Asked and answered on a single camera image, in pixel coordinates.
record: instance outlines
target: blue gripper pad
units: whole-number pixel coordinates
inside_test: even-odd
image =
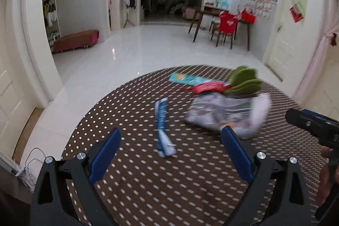
[[[321,119],[326,119],[326,117],[324,115],[316,113],[314,111],[311,111],[311,110],[308,110],[308,109],[303,109],[302,111],[306,114],[313,115],[313,116],[321,118]]]
[[[222,129],[221,142],[226,148],[240,178],[250,184],[254,179],[252,162],[239,144],[236,134],[230,127],[224,127]]]
[[[90,164],[89,182],[94,185],[96,181],[102,180],[108,166],[110,165],[121,142],[121,133],[116,128],[109,134],[107,141],[103,144],[97,155]]]

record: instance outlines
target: toothpaste tube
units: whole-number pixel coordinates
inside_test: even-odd
[[[167,113],[167,98],[155,103],[155,121],[158,131],[157,149],[160,157],[165,158],[177,153],[172,142],[165,133],[165,121]]]

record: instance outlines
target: metal screw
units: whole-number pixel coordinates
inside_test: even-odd
[[[53,157],[52,157],[52,156],[46,157],[45,162],[46,162],[47,164],[52,163],[52,162],[53,162]]]
[[[298,159],[296,159],[295,157],[290,157],[289,158],[289,161],[292,163],[292,164],[296,164],[298,162]]]
[[[77,154],[77,159],[83,160],[83,159],[85,159],[85,158],[86,158],[86,153],[78,153],[78,154]]]
[[[265,159],[265,158],[266,158],[266,154],[263,153],[262,151],[260,151],[260,152],[257,153],[257,157],[258,157],[259,159]]]

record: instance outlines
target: round table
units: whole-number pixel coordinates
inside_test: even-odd
[[[138,77],[105,96],[84,116],[62,154],[62,159],[68,159],[87,152],[113,127],[120,129],[120,150],[95,187],[121,226],[223,225],[247,188],[220,143],[220,134],[184,122],[193,94],[168,81],[173,72],[227,80],[231,70],[183,66]],[[295,156],[314,198],[318,173],[325,163],[321,146],[307,132],[285,121],[285,112],[300,108],[298,104],[266,82],[262,92],[270,93],[272,105],[251,144],[273,158]],[[164,97],[168,97],[166,132],[177,149],[176,155],[166,159],[158,156],[154,141],[154,105]],[[68,187],[79,219],[88,223],[71,181]],[[254,222],[262,219],[273,188],[274,180]]]

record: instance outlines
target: red poster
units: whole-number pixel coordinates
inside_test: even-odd
[[[295,22],[299,22],[301,21],[304,16],[302,15],[299,7],[297,5],[293,5],[293,7],[290,9],[292,17],[294,19]]]

